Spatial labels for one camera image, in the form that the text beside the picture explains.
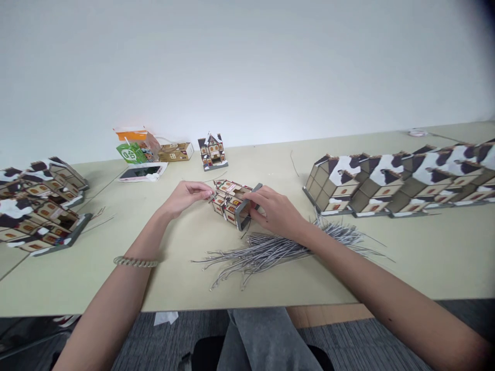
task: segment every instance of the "gray pants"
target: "gray pants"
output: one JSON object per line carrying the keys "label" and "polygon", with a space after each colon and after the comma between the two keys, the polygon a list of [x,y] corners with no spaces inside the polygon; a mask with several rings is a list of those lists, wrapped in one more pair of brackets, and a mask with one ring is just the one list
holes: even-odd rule
{"label": "gray pants", "polygon": [[321,370],[285,308],[232,309],[217,371]]}

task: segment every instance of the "bracelet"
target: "bracelet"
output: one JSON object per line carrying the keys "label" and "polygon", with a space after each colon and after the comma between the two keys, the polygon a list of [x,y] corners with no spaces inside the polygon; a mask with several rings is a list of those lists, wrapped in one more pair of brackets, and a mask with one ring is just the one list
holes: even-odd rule
{"label": "bracelet", "polygon": [[154,268],[158,265],[158,260],[138,260],[123,256],[116,257],[113,262],[116,265],[130,265],[138,268]]}

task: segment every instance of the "wire bundle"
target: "wire bundle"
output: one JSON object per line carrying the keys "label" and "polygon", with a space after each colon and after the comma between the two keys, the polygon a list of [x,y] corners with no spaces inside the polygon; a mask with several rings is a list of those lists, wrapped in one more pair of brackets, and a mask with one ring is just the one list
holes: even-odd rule
{"label": "wire bundle", "polygon": [[[355,226],[346,226],[341,223],[327,223],[318,214],[314,224],[319,226],[336,241],[366,258],[370,256],[385,257],[385,255],[375,250],[356,245],[362,242],[366,235],[359,232]],[[226,280],[235,272],[243,273],[241,290],[244,290],[253,274],[261,273],[276,265],[305,258],[313,254],[308,248],[276,235],[250,233],[246,241],[247,248],[229,251],[207,251],[207,254],[214,254],[214,256],[206,257],[204,260],[191,260],[193,263],[207,263],[203,270],[208,269],[214,264],[230,262],[220,272],[210,291],[217,287],[220,281]]]}

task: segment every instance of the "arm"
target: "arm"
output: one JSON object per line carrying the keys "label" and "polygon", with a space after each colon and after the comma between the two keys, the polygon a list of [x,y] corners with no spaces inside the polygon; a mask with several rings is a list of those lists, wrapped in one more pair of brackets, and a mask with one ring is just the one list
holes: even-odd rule
{"label": "arm", "polygon": [[[167,225],[213,190],[204,183],[179,183],[124,255],[156,260]],[[143,303],[151,268],[118,265],[81,317],[54,367],[59,370],[111,369]]]}
{"label": "arm", "polygon": [[487,341],[407,283],[305,220],[286,196],[264,186],[244,198],[266,212],[265,217],[251,208],[254,220],[318,255],[385,327],[432,368],[483,367],[491,350]]}

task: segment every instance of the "floor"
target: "floor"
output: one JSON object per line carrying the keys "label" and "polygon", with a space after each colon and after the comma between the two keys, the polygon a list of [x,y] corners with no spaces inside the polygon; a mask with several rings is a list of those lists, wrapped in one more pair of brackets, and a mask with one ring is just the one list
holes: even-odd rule
{"label": "floor", "polygon": [[[491,321],[495,300],[447,300],[439,303],[482,336],[495,341],[495,327]],[[306,343],[325,350],[335,370],[430,370],[374,318],[335,323],[350,319],[351,312],[369,316],[365,308],[337,306],[334,309],[337,311],[329,311],[326,307],[293,307],[289,308],[289,313],[292,312],[293,320],[293,316],[299,316],[299,323],[294,324],[299,327],[302,338]],[[176,370],[181,357],[191,352],[199,339],[224,335],[228,325],[226,311],[181,312],[174,324],[156,327],[153,320],[154,313],[140,314],[113,370]],[[323,322],[333,324],[308,326]],[[14,342],[22,342],[54,330],[56,327],[51,318],[0,318],[0,347],[13,335]],[[0,361],[0,369],[47,371],[53,354],[60,351],[64,343],[65,340],[59,338],[39,345]]]}

